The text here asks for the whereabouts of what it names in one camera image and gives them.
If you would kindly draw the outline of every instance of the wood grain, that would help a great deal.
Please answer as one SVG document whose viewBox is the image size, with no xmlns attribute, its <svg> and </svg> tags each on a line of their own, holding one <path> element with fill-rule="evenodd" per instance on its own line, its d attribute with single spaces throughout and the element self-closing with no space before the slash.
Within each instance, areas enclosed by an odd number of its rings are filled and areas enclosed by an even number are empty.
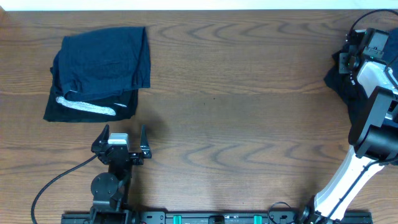
<svg viewBox="0 0 398 224">
<path fill-rule="evenodd" d="M 146 26 L 152 87 L 137 114 L 110 123 L 137 149 L 146 124 L 154 158 L 134 169 L 131 203 L 173 210 L 301 207 L 341 164 L 350 128 L 346 106 L 324 82 L 330 55 L 366 11 L 8 12 L 0 26 L 0 219 L 31 223 L 37 192 L 91 156 L 104 124 L 42 119 L 49 67 L 62 37 L 118 26 Z M 390 29 L 372 15 L 358 28 Z M 87 211 L 95 160 L 40 198 L 39 223 Z M 375 223 L 398 222 L 398 169 L 372 178 L 350 205 Z"/>
</svg>

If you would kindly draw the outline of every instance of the green connector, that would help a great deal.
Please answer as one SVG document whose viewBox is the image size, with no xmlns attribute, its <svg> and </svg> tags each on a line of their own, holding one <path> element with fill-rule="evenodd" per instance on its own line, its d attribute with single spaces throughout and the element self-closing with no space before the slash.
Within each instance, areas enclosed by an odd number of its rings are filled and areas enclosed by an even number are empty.
<svg viewBox="0 0 398 224">
<path fill-rule="evenodd" d="M 173 216 L 173 224 L 182 224 L 182 217 L 181 217 L 181 215 L 174 215 L 174 216 Z"/>
<path fill-rule="evenodd" d="M 262 224 L 262 216 L 255 215 L 254 216 L 254 224 Z"/>
</svg>

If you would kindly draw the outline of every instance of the black cable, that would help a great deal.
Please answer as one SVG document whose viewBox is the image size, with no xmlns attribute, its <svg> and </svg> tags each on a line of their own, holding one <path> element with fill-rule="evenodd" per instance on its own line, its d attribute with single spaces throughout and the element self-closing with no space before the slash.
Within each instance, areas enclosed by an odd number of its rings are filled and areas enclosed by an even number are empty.
<svg viewBox="0 0 398 224">
<path fill-rule="evenodd" d="M 393 13 L 393 14 L 395 14 L 395 15 L 398 16 L 398 12 L 395 12 L 394 10 L 391 10 L 391 9 L 377 9 L 377 10 L 370 11 L 370 12 L 364 14 L 363 16 L 361 16 L 359 19 L 357 19 L 357 20 L 354 22 L 354 24 L 351 26 L 351 29 L 350 29 L 349 32 L 348 32 L 348 36 L 351 36 L 351 34 L 352 34 L 353 31 L 354 31 L 355 25 L 356 25 L 361 19 L 363 19 L 364 17 L 366 17 L 366 16 L 368 16 L 368 15 L 370 15 L 370 14 L 373 14 L 373 13 L 375 13 L 375 12 L 391 12 L 391 13 Z"/>
<path fill-rule="evenodd" d="M 374 162 L 371 162 L 368 165 L 364 166 L 364 168 L 363 168 L 362 172 L 360 173 L 360 175 L 356 178 L 356 180 L 353 182 L 353 184 L 351 184 L 351 186 L 349 187 L 347 192 L 344 194 L 344 196 L 338 201 L 336 206 L 333 208 L 333 210 L 328 215 L 328 218 L 330 218 L 334 214 L 334 212 L 337 210 L 337 208 L 340 206 L 340 204 L 343 203 L 344 199 L 348 196 L 348 194 L 352 191 L 352 189 L 355 187 L 355 185 L 359 182 L 359 180 L 366 173 L 366 171 L 369 170 L 369 168 L 371 166 L 376 165 L 376 164 L 384 164 L 384 163 L 385 164 L 389 164 L 391 162 L 396 162 L 396 161 L 398 161 L 398 157 L 393 158 L 393 159 L 386 159 L 384 161 L 374 161 Z"/>
<path fill-rule="evenodd" d="M 91 162 L 93 159 L 97 158 L 97 154 L 95 154 L 93 157 L 89 158 L 87 161 L 81 163 L 80 165 L 75 166 L 74 168 L 67 170 L 65 172 L 63 172 L 62 174 L 58 175 L 56 178 L 52 179 L 48 184 L 46 184 L 42 190 L 40 190 L 40 192 L 36 195 L 35 200 L 32 203 L 32 208 L 30 209 L 30 216 L 32 217 L 32 222 L 33 224 L 37 224 L 36 221 L 36 217 L 35 217 L 35 207 L 36 207 L 36 203 L 39 200 L 39 197 L 42 195 L 42 193 L 44 192 L 45 189 L 47 189 L 47 187 L 50 187 L 50 185 L 52 185 L 55 181 L 57 181 L 59 178 L 63 177 L 64 175 L 69 174 L 70 172 L 77 170 L 79 168 L 81 168 L 82 166 L 86 165 L 87 163 Z"/>
<path fill-rule="evenodd" d="M 268 222 L 270 223 L 270 222 L 272 222 L 273 224 L 278 224 L 278 223 L 276 223 L 275 221 L 274 221 L 274 218 L 269 218 L 270 217 L 270 215 L 271 215 L 271 210 L 272 210 L 272 208 L 274 208 L 274 206 L 275 205 L 280 205 L 280 204 L 283 204 L 283 205 L 286 205 L 286 206 L 288 206 L 290 209 L 292 209 L 292 207 L 290 206 L 290 205 L 288 205 L 286 202 L 275 202 L 273 205 L 271 205 L 271 207 L 268 209 Z M 287 224 L 293 224 L 293 222 L 296 220 L 296 217 L 294 216 L 293 217 L 293 221 L 292 222 L 289 222 L 289 223 L 287 223 Z"/>
</svg>

